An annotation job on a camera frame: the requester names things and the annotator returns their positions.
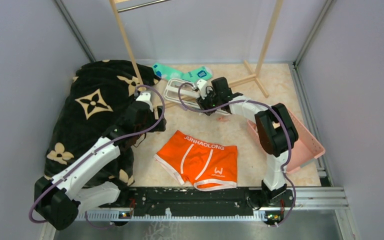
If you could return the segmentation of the white plastic clip hanger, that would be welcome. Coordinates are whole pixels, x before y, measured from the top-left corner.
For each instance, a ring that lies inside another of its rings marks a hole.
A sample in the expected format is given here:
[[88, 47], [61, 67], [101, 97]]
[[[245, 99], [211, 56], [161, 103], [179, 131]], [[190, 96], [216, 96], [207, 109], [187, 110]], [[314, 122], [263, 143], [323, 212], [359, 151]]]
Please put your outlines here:
[[[232, 101], [235, 97], [241, 95], [241, 93], [232, 93], [232, 89], [229, 87], [229, 84], [226, 78], [221, 77], [216, 79], [215, 83], [212, 84], [210, 81], [207, 81], [208, 87], [206, 88], [206, 93], [210, 91], [214, 92], [225, 92], [224, 103]], [[167, 101], [180, 104], [185, 110], [192, 108], [198, 110], [198, 113], [203, 114], [203, 110], [200, 109], [197, 104], [197, 98], [200, 97], [196, 83], [187, 82], [181, 79], [173, 78], [168, 81], [165, 90], [163, 92], [164, 99]]]

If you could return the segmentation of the orange underwear white trim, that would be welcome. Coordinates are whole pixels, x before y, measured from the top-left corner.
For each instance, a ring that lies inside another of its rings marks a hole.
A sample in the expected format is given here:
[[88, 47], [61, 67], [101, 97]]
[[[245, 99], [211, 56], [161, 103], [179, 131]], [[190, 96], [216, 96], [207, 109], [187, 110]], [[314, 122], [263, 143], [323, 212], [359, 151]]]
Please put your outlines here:
[[211, 192], [238, 186], [238, 148], [206, 142], [176, 131], [154, 159], [181, 185]]

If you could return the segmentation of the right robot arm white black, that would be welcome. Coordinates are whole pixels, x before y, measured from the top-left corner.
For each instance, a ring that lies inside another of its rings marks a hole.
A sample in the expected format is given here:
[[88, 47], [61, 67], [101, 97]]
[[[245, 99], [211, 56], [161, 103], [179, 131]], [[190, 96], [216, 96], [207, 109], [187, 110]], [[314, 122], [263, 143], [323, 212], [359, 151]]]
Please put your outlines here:
[[234, 93], [225, 77], [217, 78], [211, 84], [200, 79], [193, 89], [199, 93], [196, 102], [205, 114], [222, 110], [242, 116], [255, 124], [258, 141], [267, 154], [261, 199], [267, 206], [275, 206], [287, 191], [286, 167], [299, 138], [286, 106], [282, 103], [269, 106], [240, 92]]

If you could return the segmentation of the pink perforated plastic basket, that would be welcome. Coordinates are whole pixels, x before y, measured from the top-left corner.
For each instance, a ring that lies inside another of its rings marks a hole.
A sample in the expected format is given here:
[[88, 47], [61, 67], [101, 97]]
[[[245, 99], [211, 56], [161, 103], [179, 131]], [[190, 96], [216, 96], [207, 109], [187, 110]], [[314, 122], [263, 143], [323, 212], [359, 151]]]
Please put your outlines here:
[[322, 144], [281, 103], [271, 109], [247, 104], [244, 116], [250, 135], [265, 152], [266, 176], [279, 173], [285, 162], [288, 164], [284, 170], [293, 173], [301, 165], [325, 153]]

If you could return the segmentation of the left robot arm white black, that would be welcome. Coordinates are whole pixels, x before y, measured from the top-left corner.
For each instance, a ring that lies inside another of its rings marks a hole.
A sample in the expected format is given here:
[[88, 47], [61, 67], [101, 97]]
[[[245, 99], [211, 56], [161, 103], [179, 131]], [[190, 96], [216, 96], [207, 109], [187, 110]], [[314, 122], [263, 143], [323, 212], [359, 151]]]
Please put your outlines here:
[[40, 220], [33, 218], [33, 212], [37, 212], [43, 217], [42, 223], [48, 222], [57, 230], [64, 230], [79, 214], [96, 207], [110, 203], [126, 206], [130, 193], [113, 182], [106, 181], [91, 188], [84, 188], [84, 185], [122, 151], [133, 146], [141, 135], [165, 131], [165, 110], [164, 104], [152, 109], [142, 100], [129, 105], [119, 120], [77, 161], [51, 179], [41, 177], [36, 181], [29, 220], [39, 224]]

